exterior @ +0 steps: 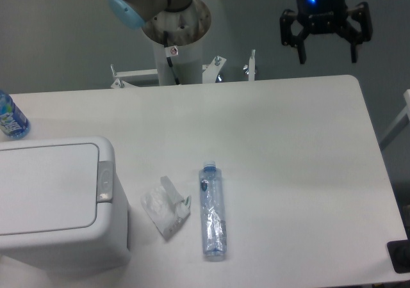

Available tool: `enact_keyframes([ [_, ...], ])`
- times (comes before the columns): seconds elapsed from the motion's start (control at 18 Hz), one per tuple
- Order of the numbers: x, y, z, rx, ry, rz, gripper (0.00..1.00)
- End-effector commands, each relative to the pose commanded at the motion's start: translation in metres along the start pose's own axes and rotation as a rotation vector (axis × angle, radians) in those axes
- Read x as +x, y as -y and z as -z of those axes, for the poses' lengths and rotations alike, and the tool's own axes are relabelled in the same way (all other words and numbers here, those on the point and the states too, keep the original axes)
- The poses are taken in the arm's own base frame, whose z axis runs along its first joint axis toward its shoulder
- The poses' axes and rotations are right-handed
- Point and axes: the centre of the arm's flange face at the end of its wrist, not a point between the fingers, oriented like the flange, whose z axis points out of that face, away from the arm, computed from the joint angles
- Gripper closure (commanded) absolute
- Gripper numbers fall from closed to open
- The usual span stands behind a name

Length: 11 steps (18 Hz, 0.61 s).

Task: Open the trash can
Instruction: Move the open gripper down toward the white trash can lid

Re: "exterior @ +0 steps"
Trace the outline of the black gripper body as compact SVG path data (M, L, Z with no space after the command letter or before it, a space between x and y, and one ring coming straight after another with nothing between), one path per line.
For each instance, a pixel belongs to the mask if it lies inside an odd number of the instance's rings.
M296 0L297 21L313 35L334 33L347 25L345 0Z

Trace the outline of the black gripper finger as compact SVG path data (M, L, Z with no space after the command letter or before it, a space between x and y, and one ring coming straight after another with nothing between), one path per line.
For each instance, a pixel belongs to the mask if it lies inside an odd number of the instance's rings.
M305 64L306 62L306 50L304 46L304 40L307 37L306 30L303 28L298 35L294 35L291 27L297 20L297 14L289 9L285 9L279 19L281 43L283 46L290 46L296 48L299 57L299 63Z
M373 35L372 19L369 4L365 1L354 8L347 8L335 17L333 31L350 44L350 58L357 62L357 47L363 42L369 42Z

